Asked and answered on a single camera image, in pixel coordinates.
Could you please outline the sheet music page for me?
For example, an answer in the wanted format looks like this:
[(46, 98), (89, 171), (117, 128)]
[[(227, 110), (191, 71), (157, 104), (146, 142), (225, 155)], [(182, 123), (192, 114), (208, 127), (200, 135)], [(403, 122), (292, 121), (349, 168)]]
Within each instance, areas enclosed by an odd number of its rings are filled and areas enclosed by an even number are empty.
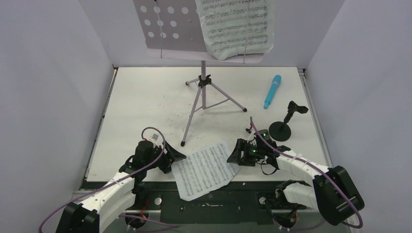
[(229, 163), (226, 141), (191, 152), (171, 166), (178, 194), (184, 201), (192, 201), (228, 185), (240, 171), (236, 163)]
[(273, 0), (197, 0), (207, 52), (219, 61), (274, 48)]

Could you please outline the black microphone desk stand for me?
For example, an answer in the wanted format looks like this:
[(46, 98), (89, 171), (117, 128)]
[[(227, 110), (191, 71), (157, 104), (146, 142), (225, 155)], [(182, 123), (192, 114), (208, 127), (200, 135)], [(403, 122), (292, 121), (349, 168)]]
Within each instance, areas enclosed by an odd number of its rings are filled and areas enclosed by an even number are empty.
[(289, 140), (292, 131), (288, 125), (289, 121), (293, 117), (293, 114), (298, 112), (300, 114), (306, 114), (309, 111), (308, 107), (297, 105), (294, 101), (290, 101), (288, 104), (287, 114), (283, 121), (276, 121), (269, 126), (269, 135), (275, 141), (284, 142)]

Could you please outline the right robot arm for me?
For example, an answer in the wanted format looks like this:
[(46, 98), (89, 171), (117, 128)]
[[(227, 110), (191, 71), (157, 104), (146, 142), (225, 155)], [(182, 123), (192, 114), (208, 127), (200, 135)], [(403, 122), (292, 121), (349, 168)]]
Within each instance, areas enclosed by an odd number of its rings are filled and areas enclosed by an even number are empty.
[(363, 198), (347, 170), (342, 166), (320, 165), (279, 146), (267, 130), (253, 133), (253, 139), (237, 139), (228, 163), (240, 166), (270, 165), (275, 171), (285, 171), (298, 180), (288, 180), (276, 186), (265, 201), (268, 207), (308, 207), (317, 210), (331, 225), (344, 223), (358, 216), (365, 207)]

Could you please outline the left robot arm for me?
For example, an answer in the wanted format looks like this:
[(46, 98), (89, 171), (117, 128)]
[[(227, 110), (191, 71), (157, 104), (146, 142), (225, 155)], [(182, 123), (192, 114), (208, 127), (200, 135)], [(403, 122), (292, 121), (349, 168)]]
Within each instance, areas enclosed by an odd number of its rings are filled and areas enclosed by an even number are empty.
[(150, 201), (142, 181), (148, 170), (158, 168), (167, 174), (172, 164), (186, 155), (168, 142), (162, 145), (147, 140), (138, 143), (135, 153), (103, 187), (88, 193), (79, 203), (67, 204), (61, 215), (58, 233), (101, 233), (128, 208), (147, 207)]

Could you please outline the lilac perforated music stand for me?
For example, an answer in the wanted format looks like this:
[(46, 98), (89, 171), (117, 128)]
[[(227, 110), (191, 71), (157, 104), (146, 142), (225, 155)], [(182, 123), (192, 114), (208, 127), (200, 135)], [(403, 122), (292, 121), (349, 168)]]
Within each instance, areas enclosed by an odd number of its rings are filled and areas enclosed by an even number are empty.
[(196, 0), (134, 1), (147, 52), (151, 57), (200, 61), (201, 73), (195, 78), (198, 87), (191, 114), (200, 109), (208, 109), (206, 88), (215, 87), (210, 75), (206, 73), (208, 61), (255, 64), (265, 54), (235, 56), (224, 61), (214, 58), (206, 50), (195, 2)]

